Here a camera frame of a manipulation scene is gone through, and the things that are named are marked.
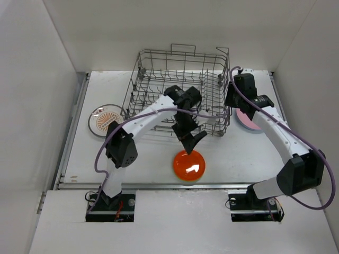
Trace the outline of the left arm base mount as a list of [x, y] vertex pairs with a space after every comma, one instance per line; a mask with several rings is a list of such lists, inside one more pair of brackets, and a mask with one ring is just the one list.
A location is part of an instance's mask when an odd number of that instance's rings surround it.
[[121, 192], [112, 199], [102, 192], [96, 202], [97, 196], [98, 192], [93, 191], [85, 194], [86, 222], [134, 222], [136, 192]]

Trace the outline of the green plate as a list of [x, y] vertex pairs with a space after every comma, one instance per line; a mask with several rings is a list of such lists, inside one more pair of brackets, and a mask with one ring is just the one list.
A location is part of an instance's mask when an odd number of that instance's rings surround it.
[[180, 182], [181, 184], [186, 184], [186, 185], [193, 185], [198, 183], [201, 180], [201, 177], [199, 178], [194, 178], [194, 179], [186, 179], [186, 178], [180, 178], [176, 176], [176, 180]]

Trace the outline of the orange plate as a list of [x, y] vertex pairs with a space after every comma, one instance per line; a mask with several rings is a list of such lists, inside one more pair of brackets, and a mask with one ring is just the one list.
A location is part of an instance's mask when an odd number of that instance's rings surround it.
[[173, 172], [177, 177], [194, 179], [202, 177], [206, 169], [204, 157], [197, 151], [177, 153], [173, 159]]

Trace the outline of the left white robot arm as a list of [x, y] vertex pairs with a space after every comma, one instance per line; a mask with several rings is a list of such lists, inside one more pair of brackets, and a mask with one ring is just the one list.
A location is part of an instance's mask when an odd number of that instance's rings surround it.
[[113, 121], [108, 128], [105, 141], [106, 177], [101, 185], [99, 200], [107, 210], [117, 207], [122, 192], [125, 168], [138, 156], [137, 142], [163, 120], [173, 118], [172, 130], [187, 153], [191, 153], [198, 142], [207, 135], [192, 131], [206, 123], [211, 115], [200, 110], [202, 96], [195, 87], [183, 90], [174, 85], [167, 88], [146, 109], [121, 124]]

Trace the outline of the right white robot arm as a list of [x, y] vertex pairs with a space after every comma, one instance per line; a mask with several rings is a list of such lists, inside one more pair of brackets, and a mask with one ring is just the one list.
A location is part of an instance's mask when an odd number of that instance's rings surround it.
[[235, 75], [233, 81], [225, 104], [240, 109], [264, 132], [284, 164], [275, 177], [250, 185], [245, 195], [246, 204], [258, 208], [265, 199], [292, 196], [320, 185], [324, 171], [322, 152], [311, 148], [291, 133], [273, 101], [266, 95], [257, 94], [252, 74]]

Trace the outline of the pink plate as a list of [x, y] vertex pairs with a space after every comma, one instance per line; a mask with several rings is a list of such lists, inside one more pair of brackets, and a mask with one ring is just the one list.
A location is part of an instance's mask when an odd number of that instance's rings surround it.
[[244, 114], [240, 109], [236, 109], [236, 117], [240, 119], [240, 121], [245, 124], [247, 127], [252, 129], [261, 129], [259, 126], [257, 126], [254, 122], [252, 122], [249, 117]]

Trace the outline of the white plate floral pattern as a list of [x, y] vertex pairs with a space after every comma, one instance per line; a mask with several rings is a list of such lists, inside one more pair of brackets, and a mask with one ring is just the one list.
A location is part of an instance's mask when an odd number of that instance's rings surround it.
[[90, 132], [99, 138], [105, 138], [109, 125], [116, 121], [123, 121], [124, 109], [116, 104], [104, 104], [96, 108], [87, 121]]

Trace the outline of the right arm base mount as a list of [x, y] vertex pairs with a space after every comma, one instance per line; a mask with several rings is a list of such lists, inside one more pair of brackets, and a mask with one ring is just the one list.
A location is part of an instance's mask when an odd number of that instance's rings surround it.
[[285, 215], [276, 198], [252, 202], [245, 191], [229, 191], [225, 207], [232, 222], [281, 222]]

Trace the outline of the grey wire dish rack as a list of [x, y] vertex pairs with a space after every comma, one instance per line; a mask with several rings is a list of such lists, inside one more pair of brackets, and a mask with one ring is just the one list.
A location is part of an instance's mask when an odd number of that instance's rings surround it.
[[202, 101], [197, 106], [216, 116], [192, 131], [206, 131], [221, 137], [230, 124], [232, 110], [225, 106], [229, 84], [229, 49], [216, 47], [213, 52], [198, 52], [194, 45], [171, 44], [168, 50], [141, 50], [132, 70], [122, 103], [121, 115], [129, 119], [155, 102], [165, 89], [177, 85], [183, 90], [195, 87]]

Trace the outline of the blue plate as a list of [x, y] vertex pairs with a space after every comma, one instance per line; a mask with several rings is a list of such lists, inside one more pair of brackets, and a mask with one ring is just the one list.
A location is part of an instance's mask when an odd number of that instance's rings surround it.
[[247, 131], [251, 131], [251, 132], [254, 132], [254, 133], [263, 133], [263, 131], [261, 129], [257, 130], [257, 129], [252, 129], [252, 128], [249, 128], [247, 127], [245, 124], [243, 124], [240, 119], [238, 117], [236, 117], [236, 121], [237, 123], [243, 127], [244, 129], [246, 129]]

